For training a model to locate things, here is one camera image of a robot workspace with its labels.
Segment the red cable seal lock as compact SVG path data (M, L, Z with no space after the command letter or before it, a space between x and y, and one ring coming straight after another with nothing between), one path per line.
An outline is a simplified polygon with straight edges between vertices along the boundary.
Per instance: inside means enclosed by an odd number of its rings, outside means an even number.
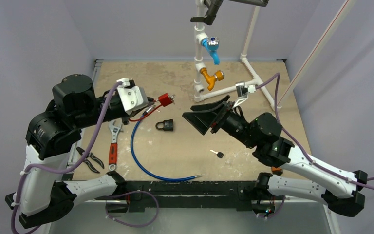
M171 103L170 96L171 96L171 95L170 95L169 93L164 93L164 94L162 94L161 96L159 96L159 97L157 98L159 105L156 106L156 108L153 110L153 112L157 111L160 107L166 107L166 106L172 104L172 103ZM142 121L142 120L145 119L146 117L141 116L141 117L138 118L138 119L130 119L129 121L130 121L130 122L138 122L138 121Z

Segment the black padlock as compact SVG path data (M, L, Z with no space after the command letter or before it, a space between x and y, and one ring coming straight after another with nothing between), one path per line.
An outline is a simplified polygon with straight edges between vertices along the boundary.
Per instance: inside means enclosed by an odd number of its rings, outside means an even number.
M173 132L174 131L174 120L173 119L166 119L161 122L157 122L155 124L155 128L157 130L165 131L165 132Z

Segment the key bunch with black fob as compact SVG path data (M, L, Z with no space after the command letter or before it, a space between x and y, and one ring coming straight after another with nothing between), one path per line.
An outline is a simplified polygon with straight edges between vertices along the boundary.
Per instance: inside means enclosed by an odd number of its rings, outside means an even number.
M171 103L174 105L175 104L175 95L170 96Z

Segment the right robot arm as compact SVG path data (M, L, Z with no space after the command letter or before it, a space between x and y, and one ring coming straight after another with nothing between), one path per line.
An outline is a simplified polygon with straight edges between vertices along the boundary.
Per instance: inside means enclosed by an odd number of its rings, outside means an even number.
M265 112L248 122L241 108L224 97L214 103L194 105L182 116L199 133L223 130L252 149L253 157L263 165L302 176L291 179L260 173L253 189L257 197L304 198L346 217L354 217L364 209L365 196L361 190L367 183L367 174L361 170L345 171L310 156L281 136L283 127L271 113Z

